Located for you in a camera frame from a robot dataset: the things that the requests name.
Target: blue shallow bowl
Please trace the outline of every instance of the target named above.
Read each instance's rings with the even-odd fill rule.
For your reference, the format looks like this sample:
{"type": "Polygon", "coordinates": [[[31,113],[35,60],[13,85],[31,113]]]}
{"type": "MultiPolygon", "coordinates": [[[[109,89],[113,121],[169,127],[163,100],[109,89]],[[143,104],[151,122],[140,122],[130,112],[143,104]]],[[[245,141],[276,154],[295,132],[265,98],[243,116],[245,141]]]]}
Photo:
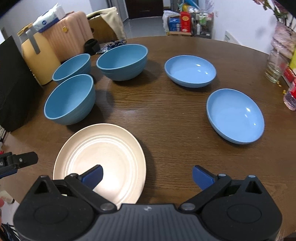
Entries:
{"type": "Polygon", "coordinates": [[[209,61],[193,55],[169,59],[165,72],[173,82],[188,88],[204,87],[216,77],[216,69],[209,61]]]}
{"type": "Polygon", "coordinates": [[[214,130],[235,144],[249,144],[264,132],[264,118],[257,104],[247,95],[220,89],[207,99],[207,116],[214,130]]]}

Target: beige cloth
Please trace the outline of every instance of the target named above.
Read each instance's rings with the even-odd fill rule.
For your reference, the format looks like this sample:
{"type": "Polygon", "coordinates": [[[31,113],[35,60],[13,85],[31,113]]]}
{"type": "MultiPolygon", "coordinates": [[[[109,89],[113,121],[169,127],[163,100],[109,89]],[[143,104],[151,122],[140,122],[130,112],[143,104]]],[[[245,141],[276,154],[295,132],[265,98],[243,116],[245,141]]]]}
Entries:
{"type": "Polygon", "coordinates": [[[106,8],[92,12],[87,15],[87,19],[91,19],[92,17],[96,18],[99,16],[101,16],[102,19],[110,26],[110,28],[112,28],[118,40],[126,39],[126,33],[124,31],[123,23],[117,12],[116,7],[106,8]]]}

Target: wood grain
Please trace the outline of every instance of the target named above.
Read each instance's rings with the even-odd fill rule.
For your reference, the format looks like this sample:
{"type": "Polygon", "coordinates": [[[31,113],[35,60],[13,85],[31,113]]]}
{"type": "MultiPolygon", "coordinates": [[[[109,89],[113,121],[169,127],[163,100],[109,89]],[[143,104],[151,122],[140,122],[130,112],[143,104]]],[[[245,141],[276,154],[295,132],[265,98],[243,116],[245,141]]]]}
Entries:
{"type": "Polygon", "coordinates": [[[140,203],[180,204],[200,190],[191,178],[194,165],[234,179],[257,175],[283,214],[282,232],[296,230],[296,115],[283,103],[282,88],[264,76],[267,55],[256,50],[200,38],[146,37],[130,39],[148,47],[145,70],[136,78],[113,82],[96,68],[96,104],[82,122],[61,126],[43,115],[44,94],[31,121],[12,132],[4,144],[14,154],[35,151],[39,162],[0,181],[20,202],[41,174],[52,177],[57,154],[66,140],[81,128],[112,123],[130,131],[140,142],[147,162],[147,178],[140,203]],[[171,57],[191,54],[205,58],[217,69],[211,85],[186,89],[165,74],[171,57]],[[233,88],[250,96],[262,110],[265,132],[253,144],[235,145],[222,139],[206,116],[206,100],[219,88],[233,88]]]}

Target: beige plate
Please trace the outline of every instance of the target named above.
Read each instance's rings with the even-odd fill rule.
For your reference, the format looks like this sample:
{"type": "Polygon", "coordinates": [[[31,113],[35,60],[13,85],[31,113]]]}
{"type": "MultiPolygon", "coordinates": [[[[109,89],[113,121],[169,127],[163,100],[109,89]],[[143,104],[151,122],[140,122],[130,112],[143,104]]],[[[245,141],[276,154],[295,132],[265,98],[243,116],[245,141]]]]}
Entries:
{"type": "Polygon", "coordinates": [[[71,136],[57,156],[53,177],[82,174],[97,164],[104,176],[96,193],[117,208],[138,201],[146,179],[145,156],[136,138],[120,126],[95,124],[71,136]]]}

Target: tiled floor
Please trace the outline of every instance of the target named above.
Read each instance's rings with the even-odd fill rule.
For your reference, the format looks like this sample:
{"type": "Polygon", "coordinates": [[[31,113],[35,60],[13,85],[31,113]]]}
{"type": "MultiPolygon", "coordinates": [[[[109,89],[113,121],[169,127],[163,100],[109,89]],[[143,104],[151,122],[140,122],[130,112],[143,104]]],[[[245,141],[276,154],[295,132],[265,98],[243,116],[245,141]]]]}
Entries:
{"type": "Polygon", "coordinates": [[[166,35],[161,17],[127,20],[124,23],[124,30],[128,39],[166,35]]]}

